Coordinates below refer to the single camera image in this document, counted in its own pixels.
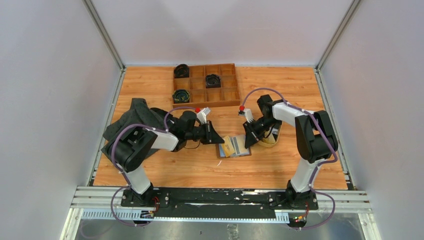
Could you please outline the gold VIP card 8835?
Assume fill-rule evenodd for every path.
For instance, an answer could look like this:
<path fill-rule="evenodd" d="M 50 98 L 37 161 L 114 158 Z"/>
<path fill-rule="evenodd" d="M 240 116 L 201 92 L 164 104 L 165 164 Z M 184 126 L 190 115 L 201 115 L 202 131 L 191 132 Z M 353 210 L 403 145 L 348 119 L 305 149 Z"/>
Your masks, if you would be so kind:
<path fill-rule="evenodd" d="M 225 136 L 223 138 L 224 143 L 219 145 L 220 155 L 222 157 L 228 158 L 236 153 L 236 150 L 232 144 L 231 138 L 229 136 Z"/>

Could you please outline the brown leather card holder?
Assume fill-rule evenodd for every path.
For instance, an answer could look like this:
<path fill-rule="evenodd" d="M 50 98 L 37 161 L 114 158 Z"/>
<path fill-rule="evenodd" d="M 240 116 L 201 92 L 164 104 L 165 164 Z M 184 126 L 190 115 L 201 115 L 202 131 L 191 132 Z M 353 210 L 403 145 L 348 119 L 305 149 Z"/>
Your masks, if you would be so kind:
<path fill-rule="evenodd" d="M 235 154 L 230 156 L 229 158 L 237 158 L 237 157 L 245 157 L 245 156 L 250 156 L 251 153 L 251 149 L 250 148 L 245 148 L 245 135 L 241 134 L 241 135 L 236 135 L 236 136 L 229 136 L 231 138 L 231 142 L 232 145 L 234 146 L 235 149 Z M 224 156 L 220 155 L 220 144 L 218 144 L 216 146 L 217 149 L 217 157 L 218 158 L 227 158 Z"/>

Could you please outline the yellow oval card tray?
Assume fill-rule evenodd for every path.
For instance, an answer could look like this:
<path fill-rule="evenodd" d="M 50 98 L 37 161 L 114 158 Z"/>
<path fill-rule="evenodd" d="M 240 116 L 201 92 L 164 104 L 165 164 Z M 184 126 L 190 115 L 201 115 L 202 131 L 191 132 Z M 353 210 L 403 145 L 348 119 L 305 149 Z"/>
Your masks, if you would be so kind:
<path fill-rule="evenodd" d="M 275 125 L 271 126 L 269 130 L 265 132 L 264 137 L 258 142 L 258 144 L 265 148 L 272 148 L 279 140 L 281 127 L 281 123 L 276 123 Z"/>

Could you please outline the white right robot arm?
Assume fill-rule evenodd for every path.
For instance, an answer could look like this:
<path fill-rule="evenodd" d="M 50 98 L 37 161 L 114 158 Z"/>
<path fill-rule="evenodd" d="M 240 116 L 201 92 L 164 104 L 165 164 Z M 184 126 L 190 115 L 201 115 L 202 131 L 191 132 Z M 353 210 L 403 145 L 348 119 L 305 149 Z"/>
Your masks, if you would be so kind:
<path fill-rule="evenodd" d="M 321 166 L 331 163 L 331 156 L 337 156 L 338 141 L 329 114 L 325 110 L 308 111 L 283 99 L 273 100 L 268 94 L 262 95 L 257 104 L 262 113 L 258 119 L 254 119 L 249 108 L 239 107 L 239 114 L 246 118 L 244 147 L 259 143 L 275 124 L 287 123 L 295 128 L 300 161 L 287 182 L 282 202 L 298 209 L 312 198 L 312 186 Z"/>

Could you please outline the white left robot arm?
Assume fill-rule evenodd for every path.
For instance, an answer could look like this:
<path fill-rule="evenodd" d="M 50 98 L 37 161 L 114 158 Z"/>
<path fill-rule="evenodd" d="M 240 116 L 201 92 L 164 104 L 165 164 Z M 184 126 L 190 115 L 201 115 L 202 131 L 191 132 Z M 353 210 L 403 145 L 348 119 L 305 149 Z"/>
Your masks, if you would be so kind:
<path fill-rule="evenodd" d="M 102 148 L 102 153 L 123 174 L 128 190 L 140 206 L 153 201 L 153 184 L 142 166 L 156 150 L 178 152 L 187 141 L 203 145 L 223 144 L 225 141 L 207 120 L 209 108 L 186 110 L 180 117 L 170 112 L 164 116 L 164 129 L 133 123 L 119 130 Z"/>

